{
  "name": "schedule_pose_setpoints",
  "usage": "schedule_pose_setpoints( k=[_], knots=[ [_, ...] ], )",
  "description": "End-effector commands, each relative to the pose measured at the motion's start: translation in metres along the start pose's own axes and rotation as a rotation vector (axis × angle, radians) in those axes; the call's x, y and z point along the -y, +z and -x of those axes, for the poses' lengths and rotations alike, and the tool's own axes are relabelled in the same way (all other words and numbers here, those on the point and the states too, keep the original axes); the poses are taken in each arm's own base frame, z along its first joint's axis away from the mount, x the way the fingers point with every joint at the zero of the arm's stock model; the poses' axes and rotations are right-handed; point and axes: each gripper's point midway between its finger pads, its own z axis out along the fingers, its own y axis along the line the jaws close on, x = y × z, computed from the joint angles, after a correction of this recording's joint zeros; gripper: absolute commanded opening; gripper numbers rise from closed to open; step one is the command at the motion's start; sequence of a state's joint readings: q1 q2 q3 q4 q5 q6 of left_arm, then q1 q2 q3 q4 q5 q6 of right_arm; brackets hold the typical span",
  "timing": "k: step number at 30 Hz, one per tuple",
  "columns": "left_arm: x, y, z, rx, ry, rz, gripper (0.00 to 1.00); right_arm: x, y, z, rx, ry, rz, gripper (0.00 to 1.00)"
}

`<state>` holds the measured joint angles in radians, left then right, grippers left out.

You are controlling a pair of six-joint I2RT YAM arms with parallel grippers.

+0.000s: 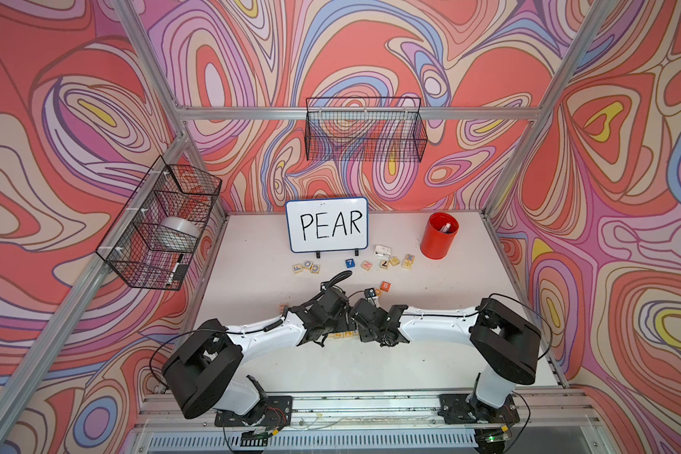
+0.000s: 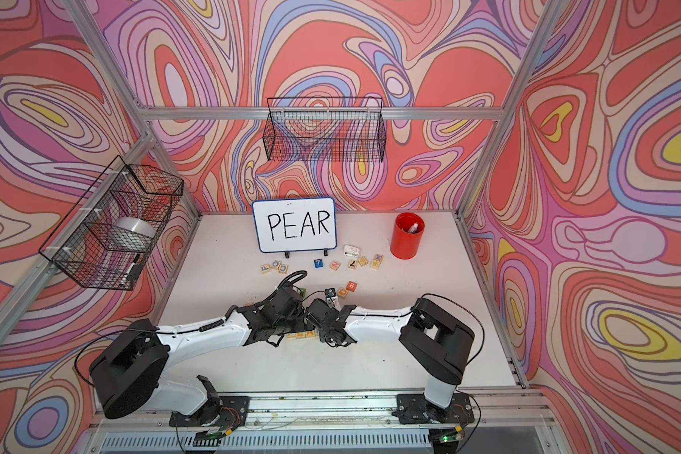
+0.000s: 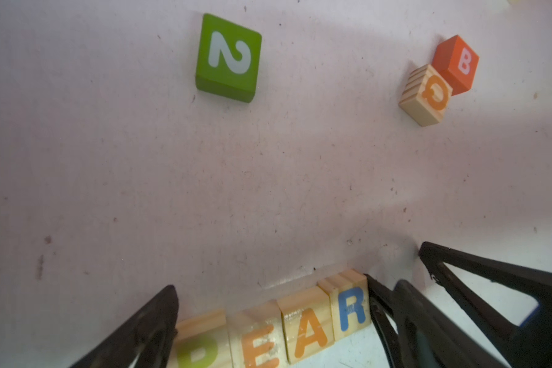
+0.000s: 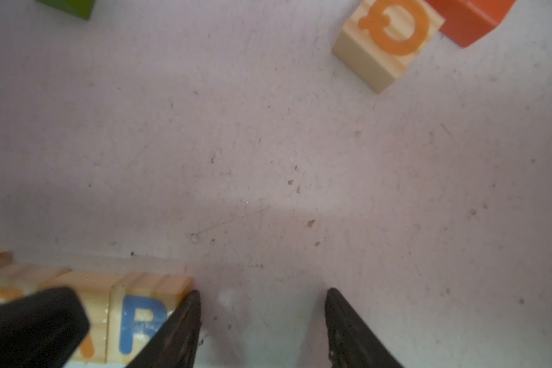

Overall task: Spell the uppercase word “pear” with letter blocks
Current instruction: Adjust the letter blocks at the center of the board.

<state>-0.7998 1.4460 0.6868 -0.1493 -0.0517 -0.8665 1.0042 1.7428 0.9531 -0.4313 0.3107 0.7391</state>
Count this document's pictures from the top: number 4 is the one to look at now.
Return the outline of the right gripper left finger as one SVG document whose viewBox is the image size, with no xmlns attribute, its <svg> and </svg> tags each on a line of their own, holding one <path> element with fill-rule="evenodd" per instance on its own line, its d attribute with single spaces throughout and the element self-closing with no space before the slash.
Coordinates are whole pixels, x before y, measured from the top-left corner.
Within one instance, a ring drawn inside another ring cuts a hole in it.
<svg viewBox="0 0 552 368">
<path fill-rule="evenodd" d="M 201 295 L 193 290 L 127 368 L 193 368 L 201 326 Z"/>
</svg>

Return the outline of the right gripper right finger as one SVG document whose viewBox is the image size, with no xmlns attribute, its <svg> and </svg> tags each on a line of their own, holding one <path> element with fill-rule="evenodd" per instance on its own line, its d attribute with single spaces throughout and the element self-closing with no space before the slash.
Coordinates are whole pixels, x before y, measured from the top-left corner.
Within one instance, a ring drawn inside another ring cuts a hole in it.
<svg viewBox="0 0 552 368">
<path fill-rule="evenodd" d="M 328 289 L 324 312 L 333 367 L 402 368 L 337 288 Z"/>
</svg>

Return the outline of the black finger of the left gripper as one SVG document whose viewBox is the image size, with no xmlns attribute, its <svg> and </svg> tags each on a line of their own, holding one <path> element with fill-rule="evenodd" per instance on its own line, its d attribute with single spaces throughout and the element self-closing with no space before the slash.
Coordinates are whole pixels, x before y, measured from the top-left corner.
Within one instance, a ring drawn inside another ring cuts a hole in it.
<svg viewBox="0 0 552 368">
<path fill-rule="evenodd" d="M 49 288 L 0 305 L 0 367 L 63 367 L 90 330 L 69 287 Z"/>
</svg>

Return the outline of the wooden block letter R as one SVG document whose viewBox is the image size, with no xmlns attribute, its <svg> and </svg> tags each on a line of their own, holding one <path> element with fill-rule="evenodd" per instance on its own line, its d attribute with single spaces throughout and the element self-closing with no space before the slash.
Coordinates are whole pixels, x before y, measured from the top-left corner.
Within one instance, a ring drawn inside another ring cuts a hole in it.
<svg viewBox="0 0 552 368">
<path fill-rule="evenodd" d="M 193 286 L 191 277 L 149 272 L 132 272 L 114 284 L 110 290 L 107 363 L 130 363 Z"/>
</svg>

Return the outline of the wooden block letter A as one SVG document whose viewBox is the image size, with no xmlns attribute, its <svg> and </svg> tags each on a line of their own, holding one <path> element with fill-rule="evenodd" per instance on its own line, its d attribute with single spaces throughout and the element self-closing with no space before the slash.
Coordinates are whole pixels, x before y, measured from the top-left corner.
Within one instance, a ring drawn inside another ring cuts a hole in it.
<svg viewBox="0 0 552 368">
<path fill-rule="evenodd" d="M 78 295 L 90 321 L 90 331 L 71 357 L 83 363 L 106 363 L 111 288 L 123 277 L 115 274 L 69 271 L 38 285 L 38 289 L 67 286 Z"/>
</svg>

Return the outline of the wooden block letter E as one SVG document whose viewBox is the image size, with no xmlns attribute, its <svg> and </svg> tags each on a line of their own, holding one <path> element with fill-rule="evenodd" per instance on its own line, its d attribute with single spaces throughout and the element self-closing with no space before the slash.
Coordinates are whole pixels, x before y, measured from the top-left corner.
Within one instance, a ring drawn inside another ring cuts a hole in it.
<svg viewBox="0 0 552 368">
<path fill-rule="evenodd" d="M 71 271 L 38 265 L 10 264 L 0 268 L 0 304 L 34 294 L 38 285 Z"/>
</svg>

